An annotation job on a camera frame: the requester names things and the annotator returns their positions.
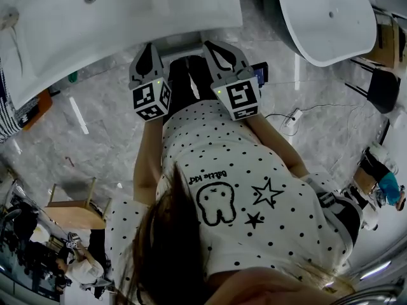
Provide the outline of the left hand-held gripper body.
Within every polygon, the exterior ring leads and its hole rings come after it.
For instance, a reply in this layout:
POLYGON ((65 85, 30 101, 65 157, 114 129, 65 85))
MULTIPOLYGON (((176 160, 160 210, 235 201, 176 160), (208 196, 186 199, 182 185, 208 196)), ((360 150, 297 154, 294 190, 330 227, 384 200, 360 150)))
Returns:
POLYGON ((144 121, 162 118, 169 113, 172 90, 163 76, 129 83, 136 114, 144 121))

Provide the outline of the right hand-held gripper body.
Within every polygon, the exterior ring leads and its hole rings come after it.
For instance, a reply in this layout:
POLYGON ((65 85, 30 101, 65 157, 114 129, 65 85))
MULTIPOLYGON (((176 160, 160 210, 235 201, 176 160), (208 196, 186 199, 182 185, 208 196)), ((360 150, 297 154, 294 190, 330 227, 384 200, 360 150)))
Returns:
POLYGON ((259 112, 259 84, 252 67, 237 73, 211 71, 211 90, 234 121, 255 116, 259 112))

